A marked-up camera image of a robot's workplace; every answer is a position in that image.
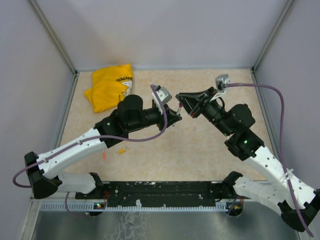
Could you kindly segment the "white pen red marks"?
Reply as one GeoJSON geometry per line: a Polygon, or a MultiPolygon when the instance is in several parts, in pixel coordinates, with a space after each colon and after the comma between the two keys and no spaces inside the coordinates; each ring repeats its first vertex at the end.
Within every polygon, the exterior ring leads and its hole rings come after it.
{"type": "Polygon", "coordinates": [[[174,123],[172,124],[172,127],[175,127],[176,123],[179,121],[179,117],[181,116],[181,107],[179,106],[176,111],[177,117],[175,118],[174,123]]]}

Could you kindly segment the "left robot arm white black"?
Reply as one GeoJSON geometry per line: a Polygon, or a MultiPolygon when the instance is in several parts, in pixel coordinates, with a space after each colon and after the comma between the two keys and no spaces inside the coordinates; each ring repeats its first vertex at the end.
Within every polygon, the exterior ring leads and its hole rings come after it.
{"type": "Polygon", "coordinates": [[[24,161],[34,198],[45,199],[57,192],[77,193],[95,199],[101,197],[104,186],[97,173],[66,173],[64,169],[128,139],[130,133],[153,125],[162,131],[182,120],[167,104],[164,112],[161,110],[156,100],[152,100],[151,108],[143,109],[142,98],[132,94],[125,97],[110,116],[77,139],[46,153],[27,153],[24,161]]]}

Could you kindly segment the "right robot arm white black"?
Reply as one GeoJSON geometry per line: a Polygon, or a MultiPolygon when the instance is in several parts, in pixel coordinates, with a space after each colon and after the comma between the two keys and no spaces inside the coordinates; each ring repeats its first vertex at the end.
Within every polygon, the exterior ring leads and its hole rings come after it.
{"type": "Polygon", "coordinates": [[[253,167],[264,176],[270,185],[263,186],[232,172],[229,182],[223,185],[223,192],[229,198],[236,196],[250,198],[279,214],[282,220],[298,232],[307,232],[320,210],[320,191],[307,185],[291,169],[284,158],[277,159],[250,128],[255,119],[247,104],[236,104],[229,111],[219,105],[217,99],[235,83],[221,87],[210,87],[201,92],[181,92],[175,97],[192,117],[203,115],[223,135],[227,149],[241,161],[253,167]]]}

